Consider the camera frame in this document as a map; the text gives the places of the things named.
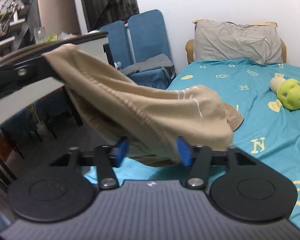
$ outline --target pillowcase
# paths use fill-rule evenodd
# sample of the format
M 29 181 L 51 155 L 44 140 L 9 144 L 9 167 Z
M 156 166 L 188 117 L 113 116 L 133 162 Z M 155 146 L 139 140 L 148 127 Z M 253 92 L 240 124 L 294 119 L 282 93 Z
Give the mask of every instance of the pillowcase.
M 276 23 L 236 25 L 197 20 L 194 24 L 194 60 L 248 58 L 259 64 L 282 63 Z

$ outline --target gray cushion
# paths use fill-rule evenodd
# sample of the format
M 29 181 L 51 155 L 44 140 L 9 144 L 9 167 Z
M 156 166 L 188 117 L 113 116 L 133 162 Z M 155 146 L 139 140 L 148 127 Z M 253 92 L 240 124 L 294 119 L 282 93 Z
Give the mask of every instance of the gray cushion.
M 165 54 L 160 54 L 158 56 L 147 59 L 144 62 L 138 62 L 133 65 L 127 66 L 122 70 L 122 73 L 126 76 L 129 76 L 136 72 L 142 72 L 161 67 L 173 67 L 172 61 Z

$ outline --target beige plush toy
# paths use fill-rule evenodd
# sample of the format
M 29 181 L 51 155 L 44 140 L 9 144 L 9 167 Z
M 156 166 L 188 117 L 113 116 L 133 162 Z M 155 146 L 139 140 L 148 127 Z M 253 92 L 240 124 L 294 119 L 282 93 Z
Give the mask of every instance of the beige plush toy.
M 270 90 L 277 95 L 284 108 L 290 111 L 300 109 L 300 82 L 298 80 L 274 77 L 270 81 Z

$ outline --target wooden headboard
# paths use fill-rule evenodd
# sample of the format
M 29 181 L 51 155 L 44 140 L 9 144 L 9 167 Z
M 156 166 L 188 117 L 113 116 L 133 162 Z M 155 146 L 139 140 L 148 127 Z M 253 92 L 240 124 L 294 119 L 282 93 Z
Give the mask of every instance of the wooden headboard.
M 188 63 L 193 62 L 193 43 L 194 43 L 194 40 L 189 40 L 186 44 L 186 52 L 187 52 Z M 284 44 L 283 40 L 281 40 L 281 48 L 282 48 L 283 63 L 287 63 L 287 47 Z

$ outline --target round black base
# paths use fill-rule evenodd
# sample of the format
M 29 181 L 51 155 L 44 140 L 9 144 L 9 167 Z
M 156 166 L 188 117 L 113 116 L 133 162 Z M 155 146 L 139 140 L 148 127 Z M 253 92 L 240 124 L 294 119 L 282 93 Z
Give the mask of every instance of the round black base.
M 39 167 L 11 184 L 8 202 L 23 219 L 58 222 L 90 206 L 95 190 L 90 182 L 67 167 Z
M 253 168 L 229 171 L 216 179 L 210 197 L 224 213 L 240 220 L 267 222 L 288 218 L 296 203 L 292 182 L 276 172 Z

